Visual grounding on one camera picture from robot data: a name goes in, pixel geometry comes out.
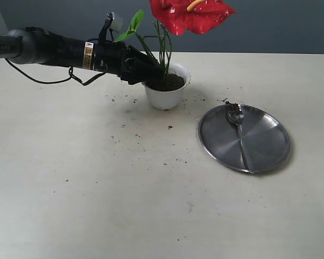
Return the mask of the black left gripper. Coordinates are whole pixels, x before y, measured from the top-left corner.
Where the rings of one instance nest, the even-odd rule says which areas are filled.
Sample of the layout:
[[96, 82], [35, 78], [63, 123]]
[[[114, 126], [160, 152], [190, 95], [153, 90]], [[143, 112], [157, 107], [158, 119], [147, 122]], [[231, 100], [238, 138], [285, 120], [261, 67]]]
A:
[[151, 79], [162, 79], [163, 69], [152, 59], [125, 43], [95, 44], [92, 69], [97, 72], [118, 76], [134, 85]]

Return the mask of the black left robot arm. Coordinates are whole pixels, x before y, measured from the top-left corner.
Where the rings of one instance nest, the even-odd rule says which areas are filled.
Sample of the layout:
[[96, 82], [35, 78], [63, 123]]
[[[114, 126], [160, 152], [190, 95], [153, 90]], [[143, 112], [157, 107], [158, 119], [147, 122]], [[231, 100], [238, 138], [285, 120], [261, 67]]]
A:
[[164, 74], [151, 57], [124, 42], [104, 38], [84, 41], [38, 27], [14, 29], [0, 36], [0, 59], [5, 59], [14, 69], [23, 64], [66, 67], [68, 80], [83, 86], [108, 73], [130, 85], [161, 79]]

